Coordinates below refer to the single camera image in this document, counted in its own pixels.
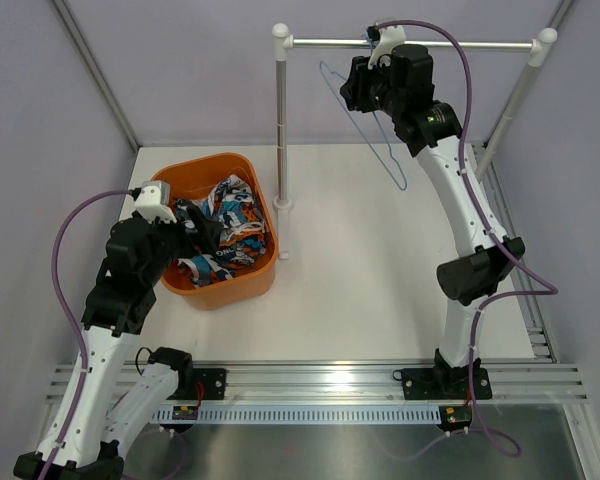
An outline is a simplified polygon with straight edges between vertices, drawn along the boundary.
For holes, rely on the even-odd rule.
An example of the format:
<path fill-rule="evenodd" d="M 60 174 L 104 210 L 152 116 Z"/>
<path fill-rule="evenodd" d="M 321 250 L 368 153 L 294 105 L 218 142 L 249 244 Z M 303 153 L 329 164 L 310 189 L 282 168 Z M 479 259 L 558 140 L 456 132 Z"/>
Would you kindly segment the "colourful patterned shorts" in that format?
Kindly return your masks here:
<path fill-rule="evenodd" d="M 231 174 L 203 199 L 174 200 L 174 213 L 185 231 L 200 232 L 197 219 L 211 233 L 214 247 L 205 253 L 178 260 L 196 289 L 235 278 L 255 267 L 266 253 L 266 221 L 251 186 Z"/>

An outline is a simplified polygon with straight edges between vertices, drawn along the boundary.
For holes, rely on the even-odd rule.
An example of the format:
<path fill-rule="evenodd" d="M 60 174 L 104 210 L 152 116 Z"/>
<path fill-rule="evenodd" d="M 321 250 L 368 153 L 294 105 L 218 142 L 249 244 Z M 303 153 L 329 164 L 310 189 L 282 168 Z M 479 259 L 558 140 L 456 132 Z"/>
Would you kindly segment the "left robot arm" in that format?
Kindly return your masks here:
<path fill-rule="evenodd" d="M 131 390 L 113 399 L 156 302 L 155 285 L 199 244 L 165 205 L 136 207 L 112 227 L 83 317 L 73 324 L 79 355 L 59 410 L 36 450 L 17 458 L 15 477 L 119 479 L 132 444 L 166 400 L 192 403 L 192 420 L 203 401 L 223 398 L 225 371 L 197 369 L 189 353 L 159 347 Z"/>

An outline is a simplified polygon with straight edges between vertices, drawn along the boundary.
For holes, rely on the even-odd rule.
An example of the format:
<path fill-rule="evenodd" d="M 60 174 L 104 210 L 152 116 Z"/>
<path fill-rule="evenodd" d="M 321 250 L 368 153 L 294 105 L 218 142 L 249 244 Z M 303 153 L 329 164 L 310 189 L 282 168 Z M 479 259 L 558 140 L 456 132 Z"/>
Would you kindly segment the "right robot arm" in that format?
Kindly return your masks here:
<path fill-rule="evenodd" d="M 448 299 L 441 345 L 429 368 L 395 371 L 407 400 L 467 400 L 492 396 L 478 353 L 476 315 L 507 278 L 525 245 L 494 217 L 461 145 L 453 108 L 434 97 L 434 62 L 427 48 L 401 44 L 378 58 L 356 56 L 340 88 L 346 108 L 383 112 L 396 136 L 431 181 L 452 229 L 457 257 L 436 278 Z"/>

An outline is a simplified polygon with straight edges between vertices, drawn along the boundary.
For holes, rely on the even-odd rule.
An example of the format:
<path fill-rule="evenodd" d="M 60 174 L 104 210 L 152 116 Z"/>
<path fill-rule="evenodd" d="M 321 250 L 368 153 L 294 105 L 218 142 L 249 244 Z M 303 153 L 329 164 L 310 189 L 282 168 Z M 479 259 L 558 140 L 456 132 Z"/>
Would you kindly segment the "light blue clothes hanger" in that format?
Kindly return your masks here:
<path fill-rule="evenodd" d="M 391 181 L 393 182 L 393 184 L 398 188 L 399 191 L 401 191 L 401 192 L 406 191 L 407 188 L 408 188 L 408 178 L 407 178 L 407 176 L 406 176 L 406 174 L 405 174 L 405 172 L 404 172 L 404 170 L 403 170 L 403 168 L 401 166 L 400 161 L 394 155 L 392 144 L 389 141 L 388 135 L 386 134 L 386 132 L 385 132 L 385 130 L 384 130 L 381 122 L 379 121 L 377 114 L 373 113 L 372 117 L 373 117 L 374 122 L 375 122 L 375 124 L 376 124 L 376 126 L 378 128 L 378 131 L 381 134 L 382 139 L 384 141 L 384 144 L 385 144 L 385 147 L 386 147 L 386 153 L 388 154 L 388 159 L 393 163 L 393 166 L 397 168 L 397 172 L 394 172 L 387 165 L 387 163 L 385 162 L 385 158 L 380 155 L 379 151 L 374 146 L 374 144 L 369 140 L 369 138 L 367 137 L 367 135 L 365 134 L 365 132 L 363 131 L 363 129 L 360 127 L 359 123 L 354 118 L 353 114 L 347 109 L 347 107 L 345 105 L 345 102 L 342 99 L 341 95 L 336 92 L 335 84 L 331 81 L 331 78 L 336 78 L 336 79 L 339 79 L 339 80 L 345 80 L 344 75 L 341 74 L 336 69 L 332 68 L 324 60 L 320 60 L 319 61 L 319 63 L 318 63 L 318 69 L 319 69 L 320 76 L 322 77 L 325 85 L 327 86 L 327 88 L 331 92 L 332 96 L 334 97 L 334 99 L 338 103 L 339 107 L 342 109 L 342 111 L 344 112 L 344 114 L 346 115 L 346 117 L 348 118 L 348 120 L 350 121 L 350 123 L 353 125 L 354 129 L 359 134 L 359 136 L 361 137 L 361 139 L 364 141 L 364 143 L 366 144 L 366 146 L 368 147 L 368 149 L 370 150 L 370 152 L 376 158 L 376 160 L 378 161 L 378 163 L 382 166 L 382 168 L 384 169 L 384 171 L 388 174 L 388 176 L 391 179 Z"/>

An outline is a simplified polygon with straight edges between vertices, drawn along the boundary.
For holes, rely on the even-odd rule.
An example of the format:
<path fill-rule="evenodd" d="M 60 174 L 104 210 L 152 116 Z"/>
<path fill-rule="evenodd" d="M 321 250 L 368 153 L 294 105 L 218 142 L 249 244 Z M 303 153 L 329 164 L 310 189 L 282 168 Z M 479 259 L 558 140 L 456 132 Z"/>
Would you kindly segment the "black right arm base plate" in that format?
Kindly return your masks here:
<path fill-rule="evenodd" d="M 400 383 L 405 400 L 470 400 L 471 393 L 466 374 L 458 381 L 440 386 L 434 379 L 433 368 L 402 368 L 392 372 L 392 379 Z M 473 377 L 477 400 L 493 398 L 488 372 L 477 368 Z"/>

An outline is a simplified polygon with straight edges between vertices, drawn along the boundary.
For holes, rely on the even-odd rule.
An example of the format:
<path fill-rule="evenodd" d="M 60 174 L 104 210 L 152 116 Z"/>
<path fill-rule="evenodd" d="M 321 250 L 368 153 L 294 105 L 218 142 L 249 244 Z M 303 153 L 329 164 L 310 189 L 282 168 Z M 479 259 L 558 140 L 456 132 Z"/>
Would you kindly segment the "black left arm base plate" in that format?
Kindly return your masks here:
<path fill-rule="evenodd" d="M 203 401 L 225 398 L 227 370 L 223 368 L 192 368 L 178 374 L 178 386 L 169 400 Z"/>

